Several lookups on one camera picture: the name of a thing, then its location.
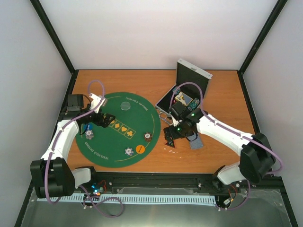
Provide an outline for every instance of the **open metal case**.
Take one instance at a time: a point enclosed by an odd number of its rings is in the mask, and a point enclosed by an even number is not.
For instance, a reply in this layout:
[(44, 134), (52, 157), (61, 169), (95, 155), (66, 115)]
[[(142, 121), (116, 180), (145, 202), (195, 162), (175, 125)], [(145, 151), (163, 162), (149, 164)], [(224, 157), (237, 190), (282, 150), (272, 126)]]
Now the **open metal case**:
[[(176, 84), (160, 99), (160, 101), (156, 104), (156, 108), (159, 110), (159, 117), (169, 123), (166, 119), (161, 117), (162, 113), (167, 117), (170, 116), (169, 111), (169, 103), (171, 96), (173, 94), (173, 89), (178, 87), (180, 84), (185, 82), (193, 82), (196, 83), (202, 90), (203, 98), (205, 98), (209, 83), (212, 78), (212, 74), (198, 68), (197, 66), (187, 62), (184, 59), (179, 59), (177, 61), (177, 76), (176, 76)], [(184, 85), (181, 88), (181, 92), (185, 93), (192, 99), (198, 98), (200, 100), (199, 90), (193, 85)]]

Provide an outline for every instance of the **blue poker chip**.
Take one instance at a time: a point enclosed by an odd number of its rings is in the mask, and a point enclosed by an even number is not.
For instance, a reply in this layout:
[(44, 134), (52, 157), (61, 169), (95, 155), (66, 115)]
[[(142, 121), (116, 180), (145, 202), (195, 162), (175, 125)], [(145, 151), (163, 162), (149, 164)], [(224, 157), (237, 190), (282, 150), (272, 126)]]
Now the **blue poker chip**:
[(132, 148), (126, 148), (125, 149), (125, 154), (128, 156), (132, 156), (134, 154), (134, 151)]

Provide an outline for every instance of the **white wall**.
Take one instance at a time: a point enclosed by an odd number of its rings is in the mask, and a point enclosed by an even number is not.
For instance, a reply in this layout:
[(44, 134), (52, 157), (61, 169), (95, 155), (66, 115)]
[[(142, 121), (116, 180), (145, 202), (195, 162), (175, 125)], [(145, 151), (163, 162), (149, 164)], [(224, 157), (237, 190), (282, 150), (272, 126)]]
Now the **white wall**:
[(0, 226), (16, 222), (46, 151), (70, 73), (30, 1), (0, 3)]
[(285, 162), (282, 178), (303, 226), (303, 4), (288, 1), (244, 74), (260, 129)]
[(41, 0), (77, 69), (238, 70), (276, 0)]

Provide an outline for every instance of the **robotic arm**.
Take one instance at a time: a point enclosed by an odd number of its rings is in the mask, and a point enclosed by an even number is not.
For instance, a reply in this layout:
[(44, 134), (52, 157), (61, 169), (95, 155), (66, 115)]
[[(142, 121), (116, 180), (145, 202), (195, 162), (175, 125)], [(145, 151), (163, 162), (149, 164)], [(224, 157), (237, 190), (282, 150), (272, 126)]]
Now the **robotic arm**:
[(214, 174), (213, 186), (219, 191), (223, 189), (224, 185), (239, 180), (260, 182), (276, 161), (267, 151), (243, 138), (249, 138), (271, 149), (266, 136), (261, 133), (257, 135), (244, 133), (218, 121), (207, 112), (205, 112), (207, 115), (205, 116), (199, 108), (191, 112), (180, 102), (171, 107), (170, 113), (174, 125), (164, 129), (166, 139), (168, 139), (167, 132), (172, 139), (201, 133), (226, 145), (240, 156), (240, 162), (222, 166)]
[(90, 94), (90, 97), (93, 101), (86, 108), (83, 108), (83, 95), (68, 96), (68, 106), (59, 115), (57, 130), (49, 148), (40, 160), (31, 163), (32, 181), (39, 198), (46, 197), (44, 178), (46, 161), (50, 153), (52, 153), (52, 156), (47, 173), (50, 197), (72, 195), (75, 188), (90, 181), (91, 167), (78, 168), (71, 171), (67, 165), (67, 157), (72, 141), (79, 132), (79, 126), (82, 124), (92, 122), (97, 126), (106, 128), (115, 119), (113, 115), (103, 114), (100, 109), (107, 103), (106, 98), (95, 94)]

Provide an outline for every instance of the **black metal frame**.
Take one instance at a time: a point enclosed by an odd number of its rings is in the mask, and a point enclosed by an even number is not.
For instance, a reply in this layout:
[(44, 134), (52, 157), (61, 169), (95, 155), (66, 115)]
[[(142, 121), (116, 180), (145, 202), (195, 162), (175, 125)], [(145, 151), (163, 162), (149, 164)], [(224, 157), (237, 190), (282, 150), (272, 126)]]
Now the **black metal frame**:
[[(41, 3), (39, 0), (30, 0), (32, 5), (34, 6), (37, 14), (39, 15), (42, 23), (44, 24), (48, 34), (50, 35), (51, 39), (53, 40), (56, 48), (58, 49), (62, 59), (64, 60), (67, 68), (71, 73), (71, 80), (68, 85), (68, 89), (66, 91), (61, 110), (67, 105), (67, 97), (69, 94), (72, 93), (74, 88), (79, 70), (75, 70), (66, 51), (64, 50), (59, 37), (57, 36), (51, 22), (49, 21)], [(250, 97), (248, 95), (245, 82), (243, 79), (243, 74), (247, 67), (249, 66), (250, 62), (252, 61), (253, 57), (255, 56), (256, 52), (258, 51), (259, 47), (261, 46), (262, 42), (264, 41), (266, 35), (270, 31), (272, 25), (274, 24), (275, 20), (279, 16), (280, 12), (282, 11), (284, 5), (286, 4), (287, 0), (278, 0), (275, 7), (273, 8), (271, 14), (269, 15), (266, 23), (264, 24), (260, 34), (258, 35), (254, 45), (252, 46), (250, 52), (248, 53), (245, 61), (243, 62), (241, 68), (237, 71), (239, 76), (239, 81), (241, 84), (241, 88), (244, 94), (244, 98), (248, 107), (248, 111), (250, 114), (251, 122), (254, 128), (255, 133), (260, 132), (258, 122), (256, 116), (253, 111), (252, 104), (250, 102)], [(105, 179), (107, 182), (107, 188), (112, 192), (115, 192), (117, 189), (121, 189), (123, 187), (165, 187), (165, 188), (186, 188), (193, 190), (195, 192), (206, 192), (210, 195), (215, 196), (228, 196), (228, 192), (216, 192), (212, 187), (209, 187), (209, 180), (211, 179), (210, 174), (150, 174), (150, 173), (96, 173), (97, 179)], [(281, 177), (271, 177), (266, 176), (261, 181), (261, 183), (254, 185), (255, 188), (260, 189), (279, 189), (282, 195), (282, 198), (285, 203), (285, 207), (290, 218), (292, 226), (298, 226), (292, 207), (290, 205), (283, 181)], [(246, 182), (242, 182), (240, 184), (240, 188), (247, 188)], [(23, 205), (21, 207), (19, 216), (17, 218), (16, 227), (21, 226), (22, 220), (29, 203), (29, 199), (31, 193), (33, 191), (33, 185), (30, 184), (27, 194), (25, 196)]]

